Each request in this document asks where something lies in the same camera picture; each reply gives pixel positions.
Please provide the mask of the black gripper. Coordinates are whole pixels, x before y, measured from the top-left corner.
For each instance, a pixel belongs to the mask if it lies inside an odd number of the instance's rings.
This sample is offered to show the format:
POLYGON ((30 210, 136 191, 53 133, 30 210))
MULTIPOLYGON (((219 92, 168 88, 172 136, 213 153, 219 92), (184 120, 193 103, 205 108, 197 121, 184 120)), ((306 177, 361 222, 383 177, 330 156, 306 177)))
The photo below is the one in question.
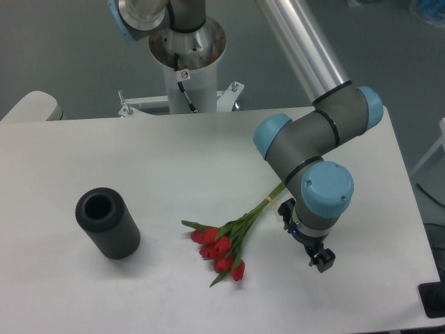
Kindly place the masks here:
POLYGON ((277 213, 282 217, 284 229, 293 238, 300 242, 308 254, 310 267, 316 267, 320 273, 330 269, 336 255, 329 248, 324 248, 324 239, 329 235, 330 229, 314 230, 307 227, 296 214, 296 200, 289 198, 278 208, 277 213))

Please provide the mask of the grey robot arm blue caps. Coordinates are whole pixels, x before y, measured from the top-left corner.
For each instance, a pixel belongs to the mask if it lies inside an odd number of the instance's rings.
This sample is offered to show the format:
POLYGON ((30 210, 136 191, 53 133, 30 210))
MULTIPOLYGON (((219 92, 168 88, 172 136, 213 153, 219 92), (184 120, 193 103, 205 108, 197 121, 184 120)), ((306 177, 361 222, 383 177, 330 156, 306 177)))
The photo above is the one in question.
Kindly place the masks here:
MULTIPOLYGON (((323 157, 376 126, 384 108, 371 88, 351 83, 305 1, 259 1, 258 7, 314 110, 297 120, 275 114, 258 126, 253 140, 291 194, 278 210, 285 230, 323 272, 335 260, 323 242, 354 190, 348 170, 323 157)), ((109 1, 108 8, 127 40, 149 40, 164 68, 172 114, 221 108, 213 65, 226 39, 203 1, 109 1)))

